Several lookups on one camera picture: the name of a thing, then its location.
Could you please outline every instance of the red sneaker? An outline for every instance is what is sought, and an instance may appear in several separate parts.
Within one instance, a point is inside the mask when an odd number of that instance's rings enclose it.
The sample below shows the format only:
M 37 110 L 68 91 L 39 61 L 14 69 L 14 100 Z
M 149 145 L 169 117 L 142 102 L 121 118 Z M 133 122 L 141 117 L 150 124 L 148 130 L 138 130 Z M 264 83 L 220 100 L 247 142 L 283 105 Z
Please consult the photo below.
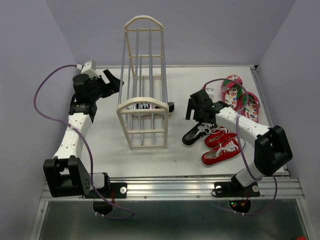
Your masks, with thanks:
M 211 135 L 207 136 L 206 139 L 204 140 L 204 144 L 208 148 L 215 148 L 219 144 L 224 143 L 228 139 L 235 138 L 237 134 L 234 132 L 231 132 L 231 130 L 221 126 L 217 128 Z
M 211 151 L 206 152 L 202 155 L 202 162 L 211 166 L 213 164 L 220 163 L 224 160 L 231 159 L 237 156 L 240 153 L 240 147 L 236 138 L 232 138 L 223 144 L 220 143 L 219 146 L 212 149 Z

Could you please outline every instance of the floral flip flop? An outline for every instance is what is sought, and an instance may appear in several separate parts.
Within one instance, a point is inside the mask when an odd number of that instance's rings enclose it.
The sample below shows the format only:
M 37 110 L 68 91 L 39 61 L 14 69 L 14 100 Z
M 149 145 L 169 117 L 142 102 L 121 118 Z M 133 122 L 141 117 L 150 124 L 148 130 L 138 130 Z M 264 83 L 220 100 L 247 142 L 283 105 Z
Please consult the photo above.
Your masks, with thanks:
M 246 118 L 258 123 L 260 102 L 257 96 L 254 95 L 252 92 L 248 91 L 248 95 L 249 95 L 249 102 L 247 106 L 245 106 L 245 109 L 242 110 L 241 114 Z M 242 108 L 246 104 L 246 100 L 247 100 L 246 94 L 242 94 L 238 100 L 238 107 Z
M 230 75 L 226 78 L 242 85 L 242 79 L 238 75 Z M 229 104 L 234 110 L 238 108 L 238 99 L 242 95 L 242 88 L 238 84 L 224 80 L 221 86 L 222 101 Z

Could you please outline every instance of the white table surface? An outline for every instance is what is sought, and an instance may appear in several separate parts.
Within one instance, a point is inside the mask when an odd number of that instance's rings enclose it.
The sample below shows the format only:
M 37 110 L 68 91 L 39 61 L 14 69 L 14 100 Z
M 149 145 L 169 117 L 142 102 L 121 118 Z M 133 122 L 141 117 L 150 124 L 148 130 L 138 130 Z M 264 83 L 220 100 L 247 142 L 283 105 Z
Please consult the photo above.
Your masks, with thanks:
M 110 71 L 120 78 L 120 69 Z M 175 111 L 169 118 L 167 149 L 130 150 L 116 114 L 118 94 L 97 101 L 98 110 L 86 136 L 93 154 L 93 171 L 106 172 L 111 177 L 221 176 L 239 172 L 244 168 L 240 154 L 207 167 L 201 162 L 202 154 L 209 151 L 204 146 L 204 137 L 192 147 L 185 147 L 182 144 L 183 135 L 197 124 L 194 120 L 185 120 L 189 96 L 198 91 L 207 81 L 226 78 L 229 75 L 240 76 L 243 86 L 260 98 L 248 66 L 168 67 L 166 69 L 168 100 L 175 104 Z M 124 71 L 123 79 L 126 89 L 127 69 Z M 221 100 L 221 84 L 220 81 L 208 85 L 216 90 L 215 101 Z M 259 111 L 259 123 L 268 125 L 263 106 Z M 254 148 L 247 143 L 244 153 L 248 163 L 251 163 Z M 85 146 L 81 160 L 90 171 L 89 155 Z M 282 173 L 284 169 L 281 168 L 277 172 Z

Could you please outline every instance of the shoe rack frame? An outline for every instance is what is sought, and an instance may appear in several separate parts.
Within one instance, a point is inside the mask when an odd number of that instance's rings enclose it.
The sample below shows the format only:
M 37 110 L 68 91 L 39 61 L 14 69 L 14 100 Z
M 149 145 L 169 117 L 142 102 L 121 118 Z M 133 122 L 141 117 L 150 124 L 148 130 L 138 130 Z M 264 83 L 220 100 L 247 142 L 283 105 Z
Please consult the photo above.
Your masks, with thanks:
M 135 22 L 149 22 L 156 25 L 154 28 L 133 28 Z M 132 48 L 130 43 L 129 33 L 136 34 L 135 48 Z M 160 33 L 160 54 L 153 54 L 152 36 L 154 33 Z M 148 34 L 148 54 L 139 54 L 139 40 L 142 35 Z M 122 102 L 124 70 L 126 49 L 128 53 L 129 67 L 127 79 L 126 99 Z M 148 59 L 149 74 L 142 74 L 143 58 Z M 153 60 L 160 58 L 161 74 L 153 73 Z M 120 74 L 120 91 L 118 98 L 118 106 L 116 113 L 118 115 L 121 127 L 130 149 L 150 149 L 150 148 L 166 148 L 168 139 L 168 122 L 169 122 L 169 106 L 168 106 L 168 91 L 166 78 L 166 60 L 165 60 L 165 44 L 164 44 L 164 27 L 163 25 L 151 16 L 139 15 L 132 18 L 124 26 L 124 40 L 122 49 L 122 64 Z M 155 80 L 161 81 L 161 98 L 155 98 Z M 145 81 L 149 81 L 149 96 L 145 94 Z M 142 109 L 142 104 L 149 104 L 148 109 Z M 162 128 L 155 129 L 155 115 L 163 116 Z M 137 128 L 134 129 L 134 121 L 138 121 Z M 151 129 L 145 129 L 146 121 L 151 121 Z M 163 133 L 163 140 L 159 143 L 156 139 L 157 133 Z M 145 141 L 145 134 L 151 134 L 151 144 Z M 140 144 L 133 143 L 133 137 L 140 137 Z

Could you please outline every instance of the screw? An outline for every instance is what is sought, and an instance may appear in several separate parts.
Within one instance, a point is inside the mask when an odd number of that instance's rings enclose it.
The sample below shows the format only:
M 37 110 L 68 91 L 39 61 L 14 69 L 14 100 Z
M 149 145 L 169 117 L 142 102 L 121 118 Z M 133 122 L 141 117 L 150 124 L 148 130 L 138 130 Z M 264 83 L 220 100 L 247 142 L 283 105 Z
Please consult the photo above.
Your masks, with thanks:
M 259 187 L 257 185 L 253 185 L 252 191 L 254 191 L 255 193 L 259 192 Z
M 125 194 L 126 192 L 127 192 L 127 188 L 126 187 L 123 186 L 123 187 L 120 188 L 120 193 L 121 194 Z

